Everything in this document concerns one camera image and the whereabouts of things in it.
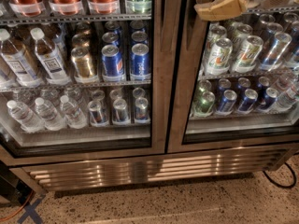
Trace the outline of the steel fridge door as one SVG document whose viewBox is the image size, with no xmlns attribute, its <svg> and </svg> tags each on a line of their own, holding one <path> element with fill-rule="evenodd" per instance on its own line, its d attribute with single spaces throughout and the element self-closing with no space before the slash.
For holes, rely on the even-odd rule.
<svg viewBox="0 0 299 224">
<path fill-rule="evenodd" d="M 298 0 L 269 9 L 250 8 L 248 1 L 242 15 L 224 21 L 203 21 L 194 9 L 196 0 L 184 3 L 168 152 L 298 143 Z M 261 53 L 278 32 L 289 34 L 292 41 L 273 70 L 260 70 Z M 251 71 L 233 73 L 233 58 L 250 35 L 263 40 L 263 49 Z M 233 42 L 228 71 L 206 76 L 206 50 L 225 37 Z M 249 113 L 237 113 L 237 101 L 246 89 L 257 91 L 258 99 Z M 235 91 L 237 99 L 231 114 L 220 115 L 216 108 L 226 90 Z M 212 113 L 196 117 L 193 106 L 204 91 L 215 95 Z"/>
<path fill-rule="evenodd" d="M 119 9 L 111 14 L 92 14 L 88 0 L 81 0 L 82 10 L 75 15 L 54 13 L 50 0 L 39 5 L 42 13 L 26 17 L 11 4 L 9 14 L 0 25 L 19 39 L 36 58 L 42 84 L 24 87 L 5 62 L 1 69 L 0 124 L 1 160 L 13 168 L 72 161 L 115 160 L 160 154 L 164 151 L 167 129 L 167 106 L 170 95 L 170 71 L 173 66 L 174 24 L 176 0 L 152 0 L 150 13 L 129 13 L 126 0 L 119 0 Z M 50 84 L 47 72 L 35 55 L 35 41 L 30 31 L 41 28 L 64 56 L 71 81 L 65 85 Z M 149 47 L 150 79 L 132 80 L 130 53 L 133 45 Z M 105 45 L 117 46 L 122 56 L 125 79 L 108 82 L 103 79 L 101 50 Z M 71 50 L 87 48 L 92 57 L 99 81 L 82 84 L 75 80 L 76 70 L 71 62 Z M 87 126 L 71 128 L 60 109 L 60 98 L 67 95 L 77 101 L 87 118 Z M 149 102 L 148 123 L 135 122 L 135 100 L 144 97 Z M 66 122 L 59 131 L 44 129 L 28 133 L 8 114 L 7 102 L 27 104 L 35 113 L 36 98 L 51 101 Z M 128 104 L 130 122 L 115 124 L 112 107 L 116 99 Z M 108 124 L 94 127 L 90 123 L 88 103 L 99 100 L 107 111 Z"/>
</svg>

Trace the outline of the steel fridge base grille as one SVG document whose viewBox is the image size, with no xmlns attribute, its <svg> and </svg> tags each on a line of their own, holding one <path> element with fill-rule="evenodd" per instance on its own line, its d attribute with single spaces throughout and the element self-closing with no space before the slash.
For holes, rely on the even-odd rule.
<svg viewBox="0 0 299 224">
<path fill-rule="evenodd" d="M 33 165 L 13 168 L 11 171 L 35 192 L 43 194 L 48 191 L 274 171 L 298 150 L 298 143 L 290 142 L 115 160 Z"/>
</svg>

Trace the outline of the silver blue can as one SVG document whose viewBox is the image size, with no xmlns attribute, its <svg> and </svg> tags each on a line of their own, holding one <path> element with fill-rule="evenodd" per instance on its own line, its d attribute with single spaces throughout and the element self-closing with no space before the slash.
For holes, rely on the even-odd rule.
<svg viewBox="0 0 299 224">
<path fill-rule="evenodd" d="M 292 37 L 284 32 L 275 33 L 268 48 L 261 53 L 259 69 L 270 71 L 275 68 L 285 49 L 290 45 Z"/>
</svg>

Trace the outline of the blue can bottom left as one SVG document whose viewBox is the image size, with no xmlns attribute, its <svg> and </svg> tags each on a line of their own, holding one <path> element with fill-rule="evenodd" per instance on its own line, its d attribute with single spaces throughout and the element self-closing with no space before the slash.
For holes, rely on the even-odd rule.
<svg viewBox="0 0 299 224">
<path fill-rule="evenodd" d="M 237 94 L 233 90 L 226 90 L 216 108 L 216 113 L 220 115 L 229 115 L 233 112 L 233 107 L 237 99 Z"/>
</svg>

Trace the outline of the blue can bottom right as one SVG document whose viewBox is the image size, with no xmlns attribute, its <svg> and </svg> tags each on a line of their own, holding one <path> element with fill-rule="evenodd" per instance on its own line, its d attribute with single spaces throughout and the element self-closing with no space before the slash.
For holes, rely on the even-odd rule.
<svg viewBox="0 0 299 224">
<path fill-rule="evenodd" d="M 257 99 L 258 99 L 257 91 L 253 89 L 244 90 L 237 101 L 236 112 L 249 113 L 252 110 L 252 107 L 256 103 Z"/>
</svg>

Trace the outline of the blue pepsi can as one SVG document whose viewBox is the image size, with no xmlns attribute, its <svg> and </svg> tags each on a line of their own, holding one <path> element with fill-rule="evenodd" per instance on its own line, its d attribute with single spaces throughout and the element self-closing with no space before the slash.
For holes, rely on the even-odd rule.
<svg viewBox="0 0 299 224">
<path fill-rule="evenodd" d="M 147 45 L 137 43 L 132 46 L 130 53 L 130 76 L 132 80 L 150 79 L 150 49 Z"/>
<path fill-rule="evenodd" d="M 104 81 L 123 81 L 125 79 L 125 71 L 119 48 L 114 45 L 105 45 L 101 53 Z"/>
</svg>

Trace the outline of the front blue Pepsi can left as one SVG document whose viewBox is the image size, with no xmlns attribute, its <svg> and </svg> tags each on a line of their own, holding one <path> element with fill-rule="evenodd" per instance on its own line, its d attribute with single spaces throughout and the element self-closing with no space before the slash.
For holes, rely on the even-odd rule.
<svg viewBox="0 0 299 224">
<path fill-rule="evenodd" d="M 101 53 L 104 81 L 123 81 L 125 79 L 125 71 L 119 48 L 114 45 L 105 45 Z"/>
</svg>

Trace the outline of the small silver can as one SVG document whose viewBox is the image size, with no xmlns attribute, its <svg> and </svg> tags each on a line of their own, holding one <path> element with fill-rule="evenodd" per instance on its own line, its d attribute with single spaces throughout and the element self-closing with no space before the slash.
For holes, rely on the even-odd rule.
<svg viewBox="0 0 299 224">
<path fill-rule="evenodd" d="M 112 114 L 112 120 L 115 124 L 128 124 L 130 122 L 128 104 L 122 98 L 113 102 Z"/>
<path fill-rule="evenodd" d="M 148 123 L 150 121 L 149 102 L 144 97 L 135 100 L 135 122 Z"/>
<path fill-rule="evenodd" d="M 92 126 L 100 127 L 108 124 L 107 111 L 103 108 L 99 100 L 90 101 L 88 103 L 88 111 Z"/>
</svg>

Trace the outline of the small silver can middle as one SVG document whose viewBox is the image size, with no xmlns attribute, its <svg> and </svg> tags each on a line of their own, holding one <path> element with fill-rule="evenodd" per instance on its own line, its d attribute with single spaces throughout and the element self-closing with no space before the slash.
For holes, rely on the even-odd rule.
<svg viewBox="0 0 299 224">
<path fill-rule="evenodd" d="M 113 102 L 112 114 L 112 120 L 115 124 L 128 124 L 130 122 L 128 104 L 122 98 Z"/>
</svg>

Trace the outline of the front gold can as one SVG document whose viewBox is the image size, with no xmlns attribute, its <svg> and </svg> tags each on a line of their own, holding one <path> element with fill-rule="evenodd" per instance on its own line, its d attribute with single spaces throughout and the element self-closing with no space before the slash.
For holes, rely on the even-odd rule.
<svg viewBox="0 0 299 224">
<path fill-rule="evenodd" d="M 71 50 L 71 62 L 76 70 L 76 82 L 90 84 L 99 81 L 97 68 L 94 65 L 93 57 L 87 48 L 73 48 Z"/>
</svg>

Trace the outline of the tea bottle white cap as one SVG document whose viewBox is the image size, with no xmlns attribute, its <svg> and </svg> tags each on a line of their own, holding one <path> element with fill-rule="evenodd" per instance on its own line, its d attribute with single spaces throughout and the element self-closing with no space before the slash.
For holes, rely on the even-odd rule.
<svg viewBox="0 0 299 224">
<path fill-rule="evenodd" d="M 65 85 L 71 81 L 63 54 L 57 45 L 48 38 L 41 28 L 30 31 L 35 41 L 35 55 L 47 72 L 47 81 L 50 84 Z"/>
</svg>

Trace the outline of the water bottle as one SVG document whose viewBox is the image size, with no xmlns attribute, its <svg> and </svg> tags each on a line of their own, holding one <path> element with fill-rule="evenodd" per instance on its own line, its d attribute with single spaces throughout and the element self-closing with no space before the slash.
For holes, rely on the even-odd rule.
<svg viewBox="0 0 299 224">
<path fill-rule="evenodd" d="M 10 100 L 7 108 L 8 114 L 19 122 L 24 131 L 34 133 L 44 129 L 43 120 L 27 104 Z"/>
<path fill-rule="evenodd" d="M 81 129 L 87 126 L 87 118 L 77 101 L 67 95 L 60 98 L 60 109 L 71 128 Z"/>
<path fill-rule="evenodd" d="M 35 111 L 50 131 L 59 131 L 66 127 L 66 122 L 54 104 L 44 98 L 36 98 Z"/>
</svg>

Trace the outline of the water bottle middle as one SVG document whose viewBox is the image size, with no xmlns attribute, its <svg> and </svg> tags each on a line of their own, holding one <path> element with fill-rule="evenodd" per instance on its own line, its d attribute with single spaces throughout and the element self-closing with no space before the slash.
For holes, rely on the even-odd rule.
<svg viewBox="0 0 299 224">
<path fill-rule="evenodd" d="M 50 131 L 59 131 L 66 127 L 66 122 L 54 104 L 44 98 L 36 98 L 35 111 Z"/>
</svg>

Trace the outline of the tea bottle far left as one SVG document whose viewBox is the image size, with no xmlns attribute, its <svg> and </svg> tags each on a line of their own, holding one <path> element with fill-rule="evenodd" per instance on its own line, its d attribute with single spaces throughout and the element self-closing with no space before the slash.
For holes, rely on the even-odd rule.
<svg viewBox="0 0 299 224">
<path fill-rule="evenodd" d="M 0 53 L 22 86 L 33 88 L 42 84 L 36 58 L 7 29 L 0 29 Z"/>
</svg>

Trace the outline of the blue tape cross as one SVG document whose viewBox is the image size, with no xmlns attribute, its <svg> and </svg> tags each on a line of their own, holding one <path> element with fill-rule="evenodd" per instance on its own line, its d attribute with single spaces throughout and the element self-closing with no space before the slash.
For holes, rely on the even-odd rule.
<svg viewBox="0 0 299 224">
<path fill-rule="evenodd" d="M 43 224 L 41 216 L 36 211 L 36 208 L 42 203 L 45 195 L 38 196 L 35 201 L 28 203 L 24 207 L 24 213 L 18 219 L 18 224 L 23 224 L 27 218 L 30 218 L 34 221 L 34 224 Z"/>
</svg>

